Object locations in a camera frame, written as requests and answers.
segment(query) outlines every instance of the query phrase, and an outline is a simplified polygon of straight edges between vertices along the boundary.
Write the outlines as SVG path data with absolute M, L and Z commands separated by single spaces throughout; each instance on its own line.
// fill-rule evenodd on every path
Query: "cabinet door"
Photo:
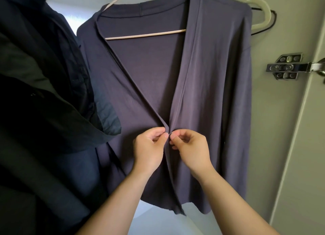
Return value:
M 325 19 L 314 62 L 325 57 Z M 308 77 L 270 224 L 284 235 L 325 234 L 325 83 Z

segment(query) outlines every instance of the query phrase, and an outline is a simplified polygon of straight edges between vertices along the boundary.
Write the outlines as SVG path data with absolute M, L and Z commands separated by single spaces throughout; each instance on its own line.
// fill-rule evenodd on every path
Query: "hanging clothes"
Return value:
M 154 0 L 113 5 L 95 13 L 77 31 L 91 80 L 111 101 L 122 133 L 97 149 L 116 155 L 124 172 L 133 165 L 132 140 L 164 126 L 206 136 L 216 170 L 245 196 L 251 121 L 251 8 L 234 0 Z M 185 33 L 109 40 L 186 28 Z M 209 203 L 196 179 L 169 144 L 145 187 L 142 200 L 183 213 L 193 202 L 207 213 Z M 112 192 L 123 176 L 114 165 Z
M 74 234 L 106 200 L 95 147 L 121 126 L 92 85 L 62 15 L 0 0 L 1 234 Z

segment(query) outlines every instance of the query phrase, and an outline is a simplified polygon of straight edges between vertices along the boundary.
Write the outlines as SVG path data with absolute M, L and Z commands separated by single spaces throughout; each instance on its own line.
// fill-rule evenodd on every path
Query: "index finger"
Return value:
M 154 139 L 155 137 L 159 137 L 165 131 L 166 131 L 165 127 L 153 127 L 153 128 L 150 128 L 149 130 L 146 130 L 143 133 L 143 135 L 150 139 Z
M 173 134 L 177 136 L 185 136 L 188 137 L 189 139 L 192 139 L 194 136 L 199 135 L 198 132 L 192 131 L 189 129 L 178 129 L 172 132 Z

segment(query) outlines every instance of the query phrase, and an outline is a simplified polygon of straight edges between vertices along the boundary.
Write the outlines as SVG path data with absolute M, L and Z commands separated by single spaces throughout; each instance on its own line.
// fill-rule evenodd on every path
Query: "person's right arm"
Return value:
M 279 234 L 214 169 L 205 136 L 180 129 L 170 135 L 183 162 L 201 184 L 223 235 Z

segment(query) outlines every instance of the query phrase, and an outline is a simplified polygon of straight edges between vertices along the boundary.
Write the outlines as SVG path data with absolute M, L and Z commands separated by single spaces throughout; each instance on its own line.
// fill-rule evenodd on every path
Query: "purple fabric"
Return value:
M 122 125 L 109 148 L 97 149 L 109 168 L 108 190 L 124 178 L 110 163 L 112 151 L 128 174 L 132 140 L 151 127 L 165 126 L 167 132 L 188 128 L 205 135 L 214 167 L 244 197 L 251 121 L 250 7 L 234 0 L 154 0 L 103 9 L 77 36 L 94 92 L 111 101 Z M 184 28 L 180 34 L 104 39 Z M 210 211 L 199 183 L 168 144 L 142 200 L 175 213 L 183 213 L 186 202 Z

